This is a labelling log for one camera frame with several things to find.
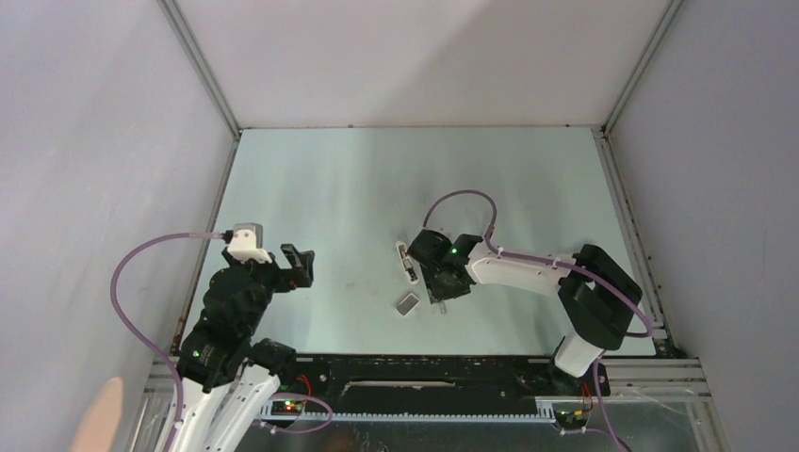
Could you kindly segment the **staple tray with staples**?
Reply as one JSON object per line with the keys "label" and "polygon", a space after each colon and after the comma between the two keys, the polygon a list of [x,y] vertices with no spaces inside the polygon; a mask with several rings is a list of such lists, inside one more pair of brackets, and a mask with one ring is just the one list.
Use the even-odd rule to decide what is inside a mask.
{"label": "staple tray with staples", "polygon": [[414,293],[409,293],[397,303],[395,310],[399,315],[407,316],[414,310],[418,303],[419,297]]}

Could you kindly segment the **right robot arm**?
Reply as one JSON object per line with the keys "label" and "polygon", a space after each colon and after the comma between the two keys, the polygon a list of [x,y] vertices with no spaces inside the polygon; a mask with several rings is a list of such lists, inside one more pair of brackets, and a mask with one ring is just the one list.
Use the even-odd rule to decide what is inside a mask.
{"label": "right robot arm", "polygon": [[619,349],[639,310],[643,291],[599,246],[574,254],[529,255],[506,251],[487,238],[461,234],[455,240],[423,229],[401,253],[416,262],[433,302],[470,294],[476,285],[501,285],[557,299],[571,323],[547,378],[571,394],[605,352]]}

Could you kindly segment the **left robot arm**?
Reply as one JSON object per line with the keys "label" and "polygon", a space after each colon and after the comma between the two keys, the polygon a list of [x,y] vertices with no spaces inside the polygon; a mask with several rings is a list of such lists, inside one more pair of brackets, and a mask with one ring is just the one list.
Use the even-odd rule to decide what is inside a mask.
{"label": "left robot arm", "polygon": [[159,451],[233,451],[268,399],[294,387],[294,348],[253,337],[276,294],[309,288],[315,253],[284,244],[289,262],[240,262],[228,250],[227,266],[210,279],[201,316],[184,339],[175,365],[179,382]]}

